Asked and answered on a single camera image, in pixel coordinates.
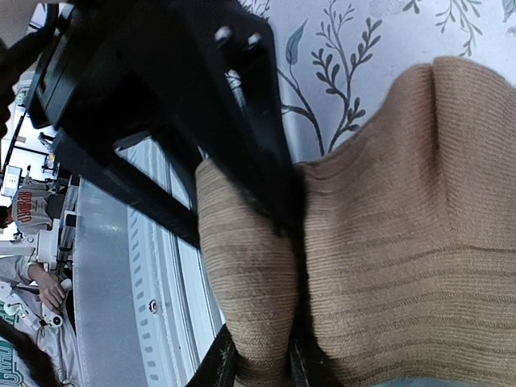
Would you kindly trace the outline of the floral table mat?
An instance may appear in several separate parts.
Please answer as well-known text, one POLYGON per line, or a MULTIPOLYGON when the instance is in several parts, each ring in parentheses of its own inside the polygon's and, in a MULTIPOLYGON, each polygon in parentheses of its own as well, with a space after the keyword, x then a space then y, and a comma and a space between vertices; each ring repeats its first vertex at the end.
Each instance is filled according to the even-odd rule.
POLYGON ((515 78, 512 1, 246 1, 277 42, 292 157, 316 160, 349 139, 405 69, 461 56, 515 78))

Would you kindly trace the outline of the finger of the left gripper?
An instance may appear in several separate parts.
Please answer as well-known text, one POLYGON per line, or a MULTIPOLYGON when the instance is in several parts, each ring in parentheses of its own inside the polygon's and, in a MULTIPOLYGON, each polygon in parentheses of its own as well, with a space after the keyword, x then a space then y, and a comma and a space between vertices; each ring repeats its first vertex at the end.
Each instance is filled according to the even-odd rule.
POLYGON ((224 72, 207 69, 196 81, 202 107, 194 116, 194 141, 253 210, 297 233, 302 227, 302 178, 285 138, 276 70, 240 74, 244 106, 224 72))

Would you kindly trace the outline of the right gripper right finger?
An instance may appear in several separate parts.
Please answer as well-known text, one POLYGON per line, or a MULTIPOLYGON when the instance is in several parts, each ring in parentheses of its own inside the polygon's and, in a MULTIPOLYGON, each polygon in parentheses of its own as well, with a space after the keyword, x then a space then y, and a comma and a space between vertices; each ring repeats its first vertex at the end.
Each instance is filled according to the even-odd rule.
POLYGON ((295 386, 342 386, 331 369, 329 359, 313 338, 292 339, 289 359, 295 386))

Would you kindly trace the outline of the person in grey shirt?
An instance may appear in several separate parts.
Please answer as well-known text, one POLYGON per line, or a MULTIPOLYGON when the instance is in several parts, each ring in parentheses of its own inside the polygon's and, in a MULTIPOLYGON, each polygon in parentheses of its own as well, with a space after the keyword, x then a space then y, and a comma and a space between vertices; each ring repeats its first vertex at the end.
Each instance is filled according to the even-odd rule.
POLYGON ((77 195, 26 178, 1 208, 1 384, 85 384, 73 308, 73 215, 77 195))

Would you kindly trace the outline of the brown ribbed sock pair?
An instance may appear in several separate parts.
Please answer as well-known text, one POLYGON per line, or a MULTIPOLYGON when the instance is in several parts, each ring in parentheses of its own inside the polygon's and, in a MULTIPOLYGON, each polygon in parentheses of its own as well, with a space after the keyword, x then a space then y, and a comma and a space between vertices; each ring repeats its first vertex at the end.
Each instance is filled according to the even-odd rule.
POLYGON ((196 171, 235 385, 293 385, 296 319, 342 386, 514 385, 513 85, 470 60, 415 65, 353 137, 297 170, 303 264, 212 161, 196 171))

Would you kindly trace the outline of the aluminium front rail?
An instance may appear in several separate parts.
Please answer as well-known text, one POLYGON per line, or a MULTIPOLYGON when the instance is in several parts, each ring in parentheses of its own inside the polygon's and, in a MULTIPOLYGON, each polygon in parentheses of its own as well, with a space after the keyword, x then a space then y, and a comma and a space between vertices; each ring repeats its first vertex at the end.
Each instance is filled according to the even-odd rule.
POLYGON ((87 386, 183 386, 224 317, 196 248, 83 181, 73 253, 87 386))

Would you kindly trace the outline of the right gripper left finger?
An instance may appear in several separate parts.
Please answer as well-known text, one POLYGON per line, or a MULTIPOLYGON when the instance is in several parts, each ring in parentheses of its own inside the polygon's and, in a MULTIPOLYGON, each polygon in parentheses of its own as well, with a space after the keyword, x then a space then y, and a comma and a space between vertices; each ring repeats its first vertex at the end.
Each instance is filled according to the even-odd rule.
POLYGON ((235 370, 235 343, 224 324, 187 387, 233 387, 235 370))

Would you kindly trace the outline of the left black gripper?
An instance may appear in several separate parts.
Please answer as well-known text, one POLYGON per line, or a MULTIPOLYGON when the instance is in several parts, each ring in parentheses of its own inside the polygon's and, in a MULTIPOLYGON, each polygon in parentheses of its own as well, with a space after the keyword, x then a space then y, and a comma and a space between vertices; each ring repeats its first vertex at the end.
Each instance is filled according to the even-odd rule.
POLYGON ((32 125, 66 129, 53 141, 63 167, 199 248, 197 215, 113 144, 171 127, 200 148, 196 76, 224 72, 244 106, 240 74, 276 70, 270 24, 237 1, 80 1, 54 18, 27 97, 32 125), (73 137, 94 127, 110 140, 73 137))

